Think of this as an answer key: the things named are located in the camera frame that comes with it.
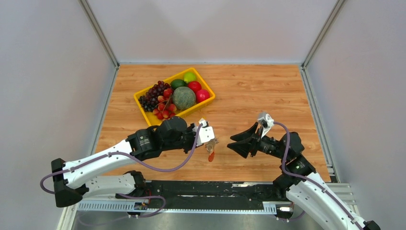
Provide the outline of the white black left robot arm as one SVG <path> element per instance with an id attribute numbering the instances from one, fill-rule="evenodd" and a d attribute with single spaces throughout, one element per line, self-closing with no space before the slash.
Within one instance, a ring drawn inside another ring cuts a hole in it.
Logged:
<path id="1" fill-rule="evenodd" d="M 190 159 L 196 148 L 214 139 L 214 130 L 205 119 L 188 125 L 174 116 L 160 125 L 140 129 L 114 146 L 91 156 L 51 162 L 56 207 L 68 207 L 90 196 L 117 194 L 119 197 L 142 198 L 146 185 L 140 172 L 127 172 L 121 176 L 105 176 L 113 169 L 139 163 L 157 172 L 160 169 L 144 161 L 157 158 L 164 151 L 183 150 Z"/>

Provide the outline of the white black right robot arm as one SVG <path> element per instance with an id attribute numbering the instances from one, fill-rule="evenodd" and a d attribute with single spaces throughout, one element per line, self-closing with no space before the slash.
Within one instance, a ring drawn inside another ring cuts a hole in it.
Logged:
<path id="1" fill-rule="evenodd" d="M 256 122 L 248 130 L 231 136 L 227 147 L 243 158 L 257 152 L 281 159 L 282 174 L 273 183 L 279 200 L 298 205 L 325 230 L 378 230 L 373 220 L 365 220 L 353 212 L 323 181 L 315 167 L 303 156 L 304 146 L 297 132 L 290 132 L 282 123 L 285 135 L 276 140 L 266 136 L 270 125 Z"/>

